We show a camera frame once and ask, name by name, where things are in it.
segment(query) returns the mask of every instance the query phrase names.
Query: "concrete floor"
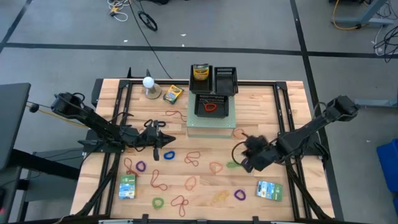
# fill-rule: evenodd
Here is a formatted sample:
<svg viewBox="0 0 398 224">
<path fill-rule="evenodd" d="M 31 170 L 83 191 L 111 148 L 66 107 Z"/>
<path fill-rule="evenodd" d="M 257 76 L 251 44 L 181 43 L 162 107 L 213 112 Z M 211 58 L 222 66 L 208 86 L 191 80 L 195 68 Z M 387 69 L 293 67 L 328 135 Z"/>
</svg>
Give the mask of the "concrete floor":
<svg viewBox="0 0 398 224">
<path fill-rule="evenodd" d="M 329 22 L 333 5 L 327 0 L 296 3 L 308 51 L 373 52 L 371 41 L 377 27 L 337 30 Z M 392 3 L 398 12 L 398 2 Z M 24 4 L 25 0 L 0 0 L 0 39 Z M 172 0 L 164 6 L 150 2 L 143 5 L 159 25 L 157 32 L 142 27 L 153 46 L 300 51 L 289 0 Z M 33 0 L 8 43 L 147 46 L 128 8 L 123 9 L 129 14 L 127 22 L 109 17 L 107 10 L 106 1 Z M 338 14 L 358 14 L 363 10 L 363 6 L 342 4 Z M 299 55 L 172 51 L 157 54 L 174 78 L 188 78 L 189 65 L 208 62 L 237 67 L 239 79 L 301 80 L 311 102 L 303 58 Z M 398 89 L 396 59 L 386 64 L 380 58 L 310 57 L 310 65 L 320 101 L 338 95 L 389 99 Z M 166 78 L 150 51 L 6 46 L 0 53 L 0 84 L 29 82 L 29 100 L 45 105 L 52 103 L 54 93 L 63 91 L 82 92 L 90 101 L 96 78 L 125 77 L 129 67 L 134 76 L 143 76 L 148 68 L 153 77 Z M 84 138 L 85 133 L 84 129 L 44 114 L 26 112 L 16 148 L 33 152 L 79 147 L 77 140 Z M 398 223 L 376 154 L 377 146 L 398 138 L 398 112 L 361 110 L 349 123 L 328 126 L 326 133 L 345 220 Z M 67 215 L 71 203 L 71 198 L 34 203 L 29 206 L 27 220 Z"/>
</svg>

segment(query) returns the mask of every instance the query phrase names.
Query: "blue bin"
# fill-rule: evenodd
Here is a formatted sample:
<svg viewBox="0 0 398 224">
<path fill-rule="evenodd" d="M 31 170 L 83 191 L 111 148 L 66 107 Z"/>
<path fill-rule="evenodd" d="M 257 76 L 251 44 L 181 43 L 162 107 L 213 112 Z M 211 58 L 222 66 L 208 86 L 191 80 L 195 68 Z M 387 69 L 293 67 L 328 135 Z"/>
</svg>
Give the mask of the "blue bin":
<svg viewBox="0 0 398 224">
<path fill-rule="evenodd" d="M 396 212 L 397 212 L 397 215 L 398 215 L 398 197 L 394 198 L 394 205 L 396 207 Z"/>
<path fill-rule="evenodd" d="M 398 193 L 398 139 L 377 147 L 377 153 L 388 189 Z"/>
</svg>

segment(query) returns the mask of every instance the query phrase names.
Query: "green rubber band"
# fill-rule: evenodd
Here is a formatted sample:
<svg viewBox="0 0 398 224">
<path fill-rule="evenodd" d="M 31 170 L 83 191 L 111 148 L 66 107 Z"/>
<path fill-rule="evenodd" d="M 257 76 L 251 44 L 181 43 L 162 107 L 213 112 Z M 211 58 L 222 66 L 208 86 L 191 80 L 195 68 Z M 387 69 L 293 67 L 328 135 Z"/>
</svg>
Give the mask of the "green rubber band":
<svg viewBox="0 0 398 224">
<path fill-rule="evenodd" d="M 237 164 L 237 163 L 234 162 L 234 161 L 229 161 L 229 162 L 226 164 L 226 166 L 227 166 L 227 168 L 229 168 L 229 169 L 241 167 L 240 164 Z"/>
<path fill-rule="evenodd" d="M 156 201 L 160 201 L 161 204 L 160 204 L 160 205 L 156 205 Z M 163 207 L 163 205 L 164 205 L 164 200 L 163 200 L 162 198 L 154 198 L 154 199 L 152 200 L 152 206 L 153 206 L 153 208 L 154 208 L 155 210 L 161 209 L 161 208 Z"/>
</svg>

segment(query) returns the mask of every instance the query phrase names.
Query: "black desk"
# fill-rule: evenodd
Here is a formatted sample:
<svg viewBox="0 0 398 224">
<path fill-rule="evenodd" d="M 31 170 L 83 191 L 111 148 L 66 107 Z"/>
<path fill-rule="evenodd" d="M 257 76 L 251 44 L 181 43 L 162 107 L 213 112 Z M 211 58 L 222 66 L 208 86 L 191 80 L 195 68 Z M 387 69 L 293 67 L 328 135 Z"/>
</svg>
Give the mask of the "black desk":
<svg viewBox="0 0 398 224">
<path fill-rule="evenodd" d="M 19 179 L 22 168 L 73 180 L 80 173 L 75 167 L 14 149 L 29 90 L 29 83 L 0 85 L 0 187 L 6 191 L 0 223 L 8 221 L 16 190 L 26 190 L 29 184 Z"/>
</svg>

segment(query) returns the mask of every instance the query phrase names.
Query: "yellow cable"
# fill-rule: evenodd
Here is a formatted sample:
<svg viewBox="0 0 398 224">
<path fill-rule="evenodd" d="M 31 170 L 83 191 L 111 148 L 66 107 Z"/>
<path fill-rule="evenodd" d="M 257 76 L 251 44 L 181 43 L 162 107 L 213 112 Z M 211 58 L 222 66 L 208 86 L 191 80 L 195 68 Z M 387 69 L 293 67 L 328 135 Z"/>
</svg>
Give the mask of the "yellow cable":
<svg viewBox="0 0 398 224">
<path fill-rule="evenodd" d="M 337 29 L 341 29 L 341 30 L 355 30 L 355 29 L 357 29 L 357 28 L 358 28 L 357 26 L 354 26 L 354 27 L 339 27 L 339 26 L 336 24 L 335 15 L 336 15 L 337 5 L 338 5 L 339 2 L 340 2 L 340 0 L 337 0 L 337 1 L 336 1 L 335 9 L 333 10 L 333 17 L 332 17 L 332 19 L 333 19 L 333 24 L 335 25 L 335 27 L 336 27 Z"/>
<path fill-rule="evenodd" d="M 70 124 L 72 124 L 72 125 L 74 125 L 74 126 L 76 126 L 76 127 L 79 127 L 79 128 L 87 128 L 87 126 L 85 126 L 85 125 L 78 124 L 78 123 L 75 123 L 75 122 L 73 122 L 73 121 L 69 121 L 69 120 L 67 120 L 67 119 L 65 119 L 65 118 L 63 118 L 63 117 L 61 117 L 61 116 L 59 116 L 59 115 L 53 114 L 53 113 L 51 113 L 51 112 L 44 111 L 44 110 L 39 110 L 39 111 L 42 112 L 42 113 L 45 113 L 45 114 L 47 114 L 47 115 L 53 116 L 54 118 L 61 119 L 61 120 L 63 120 L 64 122 L 70 123 Z"/>
</svg>

